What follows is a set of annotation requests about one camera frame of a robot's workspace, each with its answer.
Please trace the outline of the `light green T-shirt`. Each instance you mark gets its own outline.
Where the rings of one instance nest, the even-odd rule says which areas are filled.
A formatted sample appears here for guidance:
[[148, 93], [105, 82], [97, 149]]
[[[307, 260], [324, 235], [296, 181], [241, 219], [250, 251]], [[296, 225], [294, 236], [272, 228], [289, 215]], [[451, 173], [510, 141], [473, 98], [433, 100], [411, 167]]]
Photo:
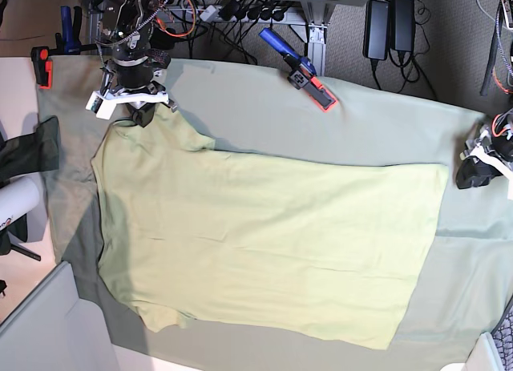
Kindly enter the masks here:
[[448, 170], [216, 150], [179, 113], [110, 126], [91, 162], [99, 275], [160, 331], [191, 319], [387, 349], [438, 225]]

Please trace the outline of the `black orange bar clamp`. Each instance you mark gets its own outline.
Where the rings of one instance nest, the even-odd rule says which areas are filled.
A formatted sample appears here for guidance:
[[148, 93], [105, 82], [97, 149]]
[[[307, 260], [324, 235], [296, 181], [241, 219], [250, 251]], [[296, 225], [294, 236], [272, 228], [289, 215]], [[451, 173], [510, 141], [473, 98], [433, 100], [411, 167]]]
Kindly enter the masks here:
[[55, 34], [55, 47], [36, 46], [30, 52], [35, 80], [40, 89], [52, 88], [52, 56], [81, 55], [87, 51], [97, 50], [95, 44], [81, 43], [83, 10], [80, 6], [75, 6], [73, 9], [69, 6], [61, 6], [60, 14], [62, 30]]

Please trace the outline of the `dark green cloth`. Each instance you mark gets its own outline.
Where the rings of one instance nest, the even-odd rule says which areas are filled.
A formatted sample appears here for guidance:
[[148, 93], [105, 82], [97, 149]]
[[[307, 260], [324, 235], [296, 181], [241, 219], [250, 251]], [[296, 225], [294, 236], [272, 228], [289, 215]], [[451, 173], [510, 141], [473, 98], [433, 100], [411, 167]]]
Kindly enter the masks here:
[[15, 176], [59, 168], [59, 120], [52, 116], [34, 133], [1, 138], [1, 182]]

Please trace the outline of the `grey-green table cloth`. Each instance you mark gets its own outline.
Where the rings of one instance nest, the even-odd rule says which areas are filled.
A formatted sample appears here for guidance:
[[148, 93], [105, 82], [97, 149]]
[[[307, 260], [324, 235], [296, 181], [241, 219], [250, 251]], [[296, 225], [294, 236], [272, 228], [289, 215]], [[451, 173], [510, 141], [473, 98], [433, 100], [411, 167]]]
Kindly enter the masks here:
[[[57, 260], [80, 297], [103, 311], [111, 341], [203, 370], [438, 370], [467, 359], [512, 295], [512, 203], [507, 181], [459, 190], [448, 183], [438, 231], [398, 331], [384, 351], [298, 333], [193, 321], [147, 330], [99, 278], [103, 250], [91, 159], [107, 130], [86, 109], [99, 60], [61, 56], [38, 92], [41, 119], [59, 119], [60, 168], [43, 176]], [[483, 116], [466, 108], [324, 79], [339, 104], [321, 111], [272, 68], [173, 60], [166, 87], [188, 122], [218, 148], [344, 165], [443, 163], [454, 167]]]

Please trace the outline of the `black power strip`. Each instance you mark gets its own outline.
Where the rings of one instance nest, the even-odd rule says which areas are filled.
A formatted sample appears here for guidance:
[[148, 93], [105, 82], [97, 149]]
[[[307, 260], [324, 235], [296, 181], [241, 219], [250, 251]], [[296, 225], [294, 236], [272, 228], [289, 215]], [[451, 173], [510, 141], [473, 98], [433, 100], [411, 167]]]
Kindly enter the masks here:
[[225, 4], [209, 4], [196, 8], [196, 20], [211, 22], [284, 22], [287, 13], [292, 11], [290, 4], [276, 6], [271, 3], [243, 4], [230, 1]]

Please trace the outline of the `blue orange bar clamp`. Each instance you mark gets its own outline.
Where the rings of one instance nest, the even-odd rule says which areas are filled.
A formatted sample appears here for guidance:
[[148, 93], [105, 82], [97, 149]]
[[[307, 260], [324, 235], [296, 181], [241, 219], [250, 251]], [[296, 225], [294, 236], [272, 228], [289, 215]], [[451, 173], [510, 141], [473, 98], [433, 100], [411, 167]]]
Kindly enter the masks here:
[[324, 112], [330, 111], [337, 99], [317, 78], [317, 72], [312, 62], [305, 56], [300, 56], [278, 33], [270, 28], [264, 28], [260, 37], [270, 45], [289, 65], [291, 71], [287, 77], [289, 83], [297, 90], [303, 90]]

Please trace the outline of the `patterned grey mat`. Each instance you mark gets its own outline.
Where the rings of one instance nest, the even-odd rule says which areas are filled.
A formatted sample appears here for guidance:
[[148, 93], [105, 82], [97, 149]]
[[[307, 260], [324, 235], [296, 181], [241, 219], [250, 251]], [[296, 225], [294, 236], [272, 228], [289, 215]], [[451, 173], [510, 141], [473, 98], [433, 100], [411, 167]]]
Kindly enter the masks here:
[[505, 371], [512, 371], [512, 300], [491, 335]]

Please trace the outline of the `black power adapter pair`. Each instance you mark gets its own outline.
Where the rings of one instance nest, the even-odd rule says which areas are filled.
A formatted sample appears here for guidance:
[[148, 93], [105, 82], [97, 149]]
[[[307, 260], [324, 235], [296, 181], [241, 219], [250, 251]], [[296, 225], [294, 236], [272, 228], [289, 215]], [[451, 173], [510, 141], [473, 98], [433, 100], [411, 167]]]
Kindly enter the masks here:
[[414, 0], [369, 0], [363, 56], [386, 60], [389, 50], [412, 53], [415, 39]]

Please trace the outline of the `white grey bin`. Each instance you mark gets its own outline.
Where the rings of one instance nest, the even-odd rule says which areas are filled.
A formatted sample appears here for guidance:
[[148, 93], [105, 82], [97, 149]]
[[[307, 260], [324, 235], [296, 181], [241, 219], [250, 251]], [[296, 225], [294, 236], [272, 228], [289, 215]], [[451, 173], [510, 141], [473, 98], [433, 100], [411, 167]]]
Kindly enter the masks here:
[[1, 323], [2, 370], [118, 370], [101, 308], [62, 262]]

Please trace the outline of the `white cylinder post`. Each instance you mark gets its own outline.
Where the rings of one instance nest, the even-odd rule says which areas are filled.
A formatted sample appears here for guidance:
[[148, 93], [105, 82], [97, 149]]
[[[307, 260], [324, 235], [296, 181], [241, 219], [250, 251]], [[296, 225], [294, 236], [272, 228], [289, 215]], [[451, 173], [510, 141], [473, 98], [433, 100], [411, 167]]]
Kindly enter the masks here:
[[0, 190], [1, 230], [33, 210], [39, 203], [40, 193], [35, 182], [27, 176], [16, 179]]

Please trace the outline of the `aluminium frame leg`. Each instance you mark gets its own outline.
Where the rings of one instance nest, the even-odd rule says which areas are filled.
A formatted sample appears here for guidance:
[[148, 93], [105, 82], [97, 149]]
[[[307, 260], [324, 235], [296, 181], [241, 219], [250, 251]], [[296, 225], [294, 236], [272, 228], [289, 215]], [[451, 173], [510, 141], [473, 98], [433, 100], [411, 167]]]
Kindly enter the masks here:
[[327, 30], [335, 5], [325, 0], [305, 0], [301, 7], [305, 14], [307, 57], [317, 75], [322, 76], [325, 74]]

